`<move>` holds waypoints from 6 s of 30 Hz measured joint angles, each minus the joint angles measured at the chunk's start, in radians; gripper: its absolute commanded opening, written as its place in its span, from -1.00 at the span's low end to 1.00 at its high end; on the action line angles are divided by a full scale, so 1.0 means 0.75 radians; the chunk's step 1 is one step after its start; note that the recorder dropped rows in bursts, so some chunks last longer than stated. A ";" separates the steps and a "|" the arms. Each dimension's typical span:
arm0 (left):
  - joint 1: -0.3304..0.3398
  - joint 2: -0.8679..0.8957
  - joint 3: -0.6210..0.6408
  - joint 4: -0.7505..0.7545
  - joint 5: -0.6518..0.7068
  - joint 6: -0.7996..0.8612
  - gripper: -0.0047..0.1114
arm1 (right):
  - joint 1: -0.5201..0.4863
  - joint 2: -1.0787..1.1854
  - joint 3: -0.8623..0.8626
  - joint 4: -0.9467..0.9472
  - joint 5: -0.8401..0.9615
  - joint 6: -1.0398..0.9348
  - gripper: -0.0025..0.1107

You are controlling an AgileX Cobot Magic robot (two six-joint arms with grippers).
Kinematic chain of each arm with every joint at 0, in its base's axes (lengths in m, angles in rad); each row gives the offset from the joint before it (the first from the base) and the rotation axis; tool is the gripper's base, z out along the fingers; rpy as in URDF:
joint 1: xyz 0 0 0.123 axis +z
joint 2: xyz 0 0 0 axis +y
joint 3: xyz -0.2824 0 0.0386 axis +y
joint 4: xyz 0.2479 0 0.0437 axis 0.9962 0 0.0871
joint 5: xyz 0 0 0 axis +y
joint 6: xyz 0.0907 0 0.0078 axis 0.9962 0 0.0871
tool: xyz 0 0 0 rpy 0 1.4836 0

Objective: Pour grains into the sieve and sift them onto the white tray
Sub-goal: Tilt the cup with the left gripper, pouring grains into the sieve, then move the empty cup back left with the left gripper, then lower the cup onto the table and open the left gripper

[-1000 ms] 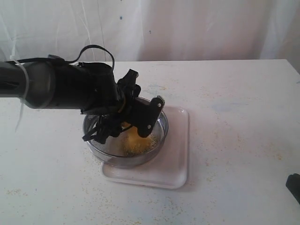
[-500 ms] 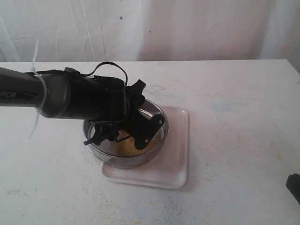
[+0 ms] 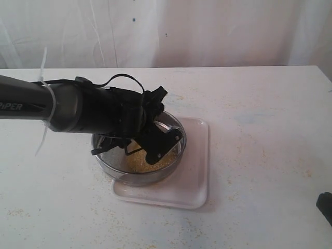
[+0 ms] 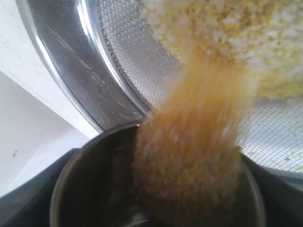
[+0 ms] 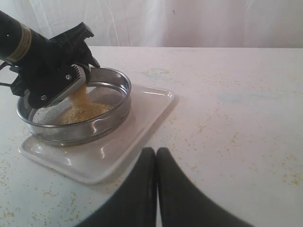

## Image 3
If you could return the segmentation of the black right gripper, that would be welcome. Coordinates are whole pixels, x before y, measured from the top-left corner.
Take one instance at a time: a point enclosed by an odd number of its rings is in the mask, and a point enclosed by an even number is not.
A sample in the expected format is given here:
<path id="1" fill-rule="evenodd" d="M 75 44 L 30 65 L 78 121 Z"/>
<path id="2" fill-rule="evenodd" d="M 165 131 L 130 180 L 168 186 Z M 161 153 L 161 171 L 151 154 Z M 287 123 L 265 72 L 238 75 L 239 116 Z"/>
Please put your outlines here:
<path id="1" fill-rule="evenodd" d="M 321 193 L 316 201 L 316 207 L 332 225 L 332 194 L 330 192 Z"/>

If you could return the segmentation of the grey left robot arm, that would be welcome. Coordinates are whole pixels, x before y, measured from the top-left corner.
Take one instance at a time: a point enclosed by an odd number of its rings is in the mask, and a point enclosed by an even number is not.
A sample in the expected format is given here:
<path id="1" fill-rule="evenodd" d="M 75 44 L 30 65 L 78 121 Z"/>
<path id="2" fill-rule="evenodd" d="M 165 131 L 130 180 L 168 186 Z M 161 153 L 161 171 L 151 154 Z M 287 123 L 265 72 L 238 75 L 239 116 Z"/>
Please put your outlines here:
<path id="1" fill-rule="evenodd" d="M 115 147 L 131 155 L 128 147 L 136 142 L 153 165 L 185 136 L 180 127 L 162 131 L 156 124 L 166 95 L 163 87 L 136 92 L 83 77 L 27 82 L 1 76 L 1 118 L 42 120 L 54 132 L 100 135 L 104 140 L 93 155 Z"/>

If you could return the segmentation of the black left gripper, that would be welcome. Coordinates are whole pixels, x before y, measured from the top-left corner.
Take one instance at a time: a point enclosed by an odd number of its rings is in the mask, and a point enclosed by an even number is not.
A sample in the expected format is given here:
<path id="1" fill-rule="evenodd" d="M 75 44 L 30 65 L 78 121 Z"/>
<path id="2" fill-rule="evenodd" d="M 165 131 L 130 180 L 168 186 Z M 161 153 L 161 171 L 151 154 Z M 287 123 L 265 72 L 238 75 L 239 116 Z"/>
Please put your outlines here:
<path id="1" fill-rule="evenodd" d="M 183 138 L 183 129 L 172 126 L 164 129 L 155 123 L 164 111 L 163 98 L 166 90 L 159 87 L 140 94 L 134 91 L 110 88 L 111 96 L 119 100 L 119 117 L 112 131 L 103 134 L 99 148 L 91 153 L 98 155 L 115 147 L 131 155 L 140 150 L 146 152 L 145 160 L 154 165 L 170 152 Z"/>

